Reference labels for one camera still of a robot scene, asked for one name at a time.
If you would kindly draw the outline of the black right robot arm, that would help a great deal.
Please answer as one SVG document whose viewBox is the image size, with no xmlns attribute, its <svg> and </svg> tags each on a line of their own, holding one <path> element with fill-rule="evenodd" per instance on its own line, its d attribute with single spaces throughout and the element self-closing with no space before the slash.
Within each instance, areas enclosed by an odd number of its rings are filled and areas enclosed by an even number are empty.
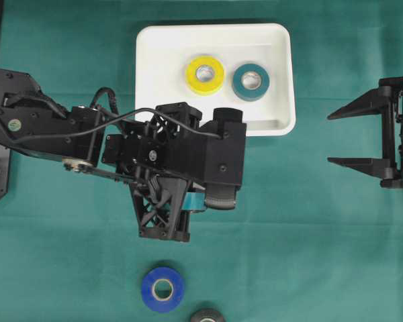
<svg viewBox="0 0 403 322">
<path fill-rule="evenodd" d="M 202 115 L 186 103 L 159 105 L 151 115 L 145 122 L 120 115 L 109 87 L 88 106 L 66 109 L 29 74 L 0 69 L 1 146 L 128 185 L 140 237 L 188 242 L 183 206 L 195 177 L 166 158 L 199 134 Z"/>
</svg>

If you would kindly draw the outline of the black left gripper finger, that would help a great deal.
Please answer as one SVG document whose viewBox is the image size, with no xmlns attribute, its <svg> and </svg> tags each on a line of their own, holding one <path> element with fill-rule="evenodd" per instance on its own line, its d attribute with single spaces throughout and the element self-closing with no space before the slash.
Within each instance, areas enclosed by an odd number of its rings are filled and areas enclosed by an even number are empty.
<svg viewBox="0 0 403 322">
<path fill-rule="evenodd" d="M 350 168 L 368 176 L 380 179 L 395 179 L 398 172 L 387 158 L 335 158 L 328 157 L 327 160 L 333 164 Z"/>
<path fill-rule="evenodd" d="M 349 104 L 331 113 L 327 119 L 342 119 L 364 115 L 377 115 L 390 103 L 390 88 L 378 87 L 356 98 Z"/>
</svg>

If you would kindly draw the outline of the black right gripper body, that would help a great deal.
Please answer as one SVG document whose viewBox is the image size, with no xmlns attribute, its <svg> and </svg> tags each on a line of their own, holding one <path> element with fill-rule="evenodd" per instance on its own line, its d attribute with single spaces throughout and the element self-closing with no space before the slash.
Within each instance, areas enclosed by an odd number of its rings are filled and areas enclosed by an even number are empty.
<svg viewBox="0 0 403 322">
<path fill-rule="evenodd" d="M 123 134 L 106 139 L 101 161 L 115 170 L 100 175 L 120 182 L 155 175 L 207 182 L 208 130 L 199 128 L 202 112 L 185 102 L 146 111 L 152 115 L 149 121 L 124 121 Z"/>
</svg>

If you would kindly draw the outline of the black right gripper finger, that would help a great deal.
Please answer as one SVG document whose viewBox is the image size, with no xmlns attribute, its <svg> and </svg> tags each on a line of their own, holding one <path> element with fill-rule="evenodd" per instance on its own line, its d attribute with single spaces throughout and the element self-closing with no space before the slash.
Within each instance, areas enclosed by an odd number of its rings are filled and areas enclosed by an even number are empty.
<svg viewBox="0 0 403 322">
<path fill-rule="evenodd" d="M 182 178 L 154 176 L 132 182 L 130 194 L 143 238 L 188 242 L 191 214 L 207 209 L 204 190 Z"/>
</svg>

